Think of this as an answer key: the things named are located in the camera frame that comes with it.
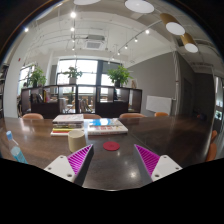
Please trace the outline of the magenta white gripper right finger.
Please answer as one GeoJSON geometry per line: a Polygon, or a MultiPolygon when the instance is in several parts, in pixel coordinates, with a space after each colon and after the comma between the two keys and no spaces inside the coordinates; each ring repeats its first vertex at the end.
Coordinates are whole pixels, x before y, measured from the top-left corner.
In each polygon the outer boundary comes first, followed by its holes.
{"type": "Polygon", "coordinates": [[[134,145],[134,155],[144,185],[182,169],[168,155],[159,156],[137,144],[134,145]]]}

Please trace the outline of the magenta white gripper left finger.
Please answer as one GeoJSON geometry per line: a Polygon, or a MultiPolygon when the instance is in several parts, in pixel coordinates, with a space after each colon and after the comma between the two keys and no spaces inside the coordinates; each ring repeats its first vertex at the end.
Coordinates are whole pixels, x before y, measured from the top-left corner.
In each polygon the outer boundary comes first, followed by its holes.
{"type": "Polygon", "coordinates": [[[90,144],[69,156],[58,156],[45,171],[82,186],[93,155],[94,147],[90,144]]]}

